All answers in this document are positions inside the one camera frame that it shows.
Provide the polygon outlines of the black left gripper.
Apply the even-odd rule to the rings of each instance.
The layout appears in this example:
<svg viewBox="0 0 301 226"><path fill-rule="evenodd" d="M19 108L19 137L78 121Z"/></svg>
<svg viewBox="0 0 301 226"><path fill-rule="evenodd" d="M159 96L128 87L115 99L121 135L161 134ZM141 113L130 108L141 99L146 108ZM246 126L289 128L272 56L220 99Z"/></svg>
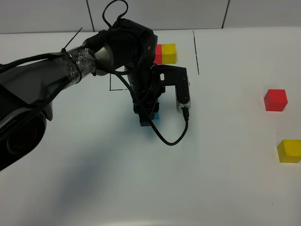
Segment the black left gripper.
<svg viewBox="0 0 301 226"><path fill-rule="evenodd" d="M148 111L149 115L152 113L156 114L159 111L159 101L158 98L154 97L153 94L153 84L155 82L155 66L157 64L152 64L147 67L140 67L135 72L127 75L129 84L140 99L145 109ZM142 127L150 126L149 117L144 113L138 113L139 123Z"/></svg>

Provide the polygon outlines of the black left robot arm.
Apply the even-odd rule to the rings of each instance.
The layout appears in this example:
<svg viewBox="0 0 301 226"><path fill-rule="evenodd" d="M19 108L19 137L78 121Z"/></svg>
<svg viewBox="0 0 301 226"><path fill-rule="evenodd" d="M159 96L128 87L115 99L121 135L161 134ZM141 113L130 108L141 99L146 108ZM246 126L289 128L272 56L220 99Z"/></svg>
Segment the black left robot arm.
<svg viewBox="0 0 301 226"><path fill-rule="evenodd" d="M124 66L126 73L149 68L157 36L128 19L72 50L62 49L16 60L0 67L0 167L5 169L31 152L52 120L52 102L64 89L89 74L103 76Z"/></svg>

